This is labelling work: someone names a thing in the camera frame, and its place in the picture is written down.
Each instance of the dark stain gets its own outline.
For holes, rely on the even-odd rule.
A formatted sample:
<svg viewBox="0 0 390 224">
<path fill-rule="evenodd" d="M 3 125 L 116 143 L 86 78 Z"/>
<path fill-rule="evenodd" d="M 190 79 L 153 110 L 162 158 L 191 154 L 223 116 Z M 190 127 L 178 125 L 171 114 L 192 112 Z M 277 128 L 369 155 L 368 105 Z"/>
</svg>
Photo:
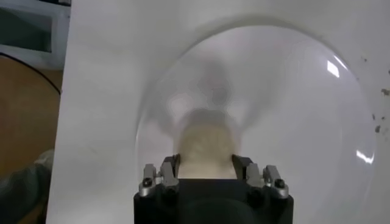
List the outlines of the dark stain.
<svg viewBox="0 0 390 224">
<path fill-rule="evenodd" d="M 378 125 L 378 126 L 375 127 L 375 132 L 376 132 L 376 133 L 379 133 L 379 132 L 380 132 L 380 125 Z"/>
<path fill-rule="evenodd" d="M 385 96 L 390 95 L 390 89 L 382 89 L 381 92 L 382 92 L 383 95 L 385 95 Z"/>
</svg>

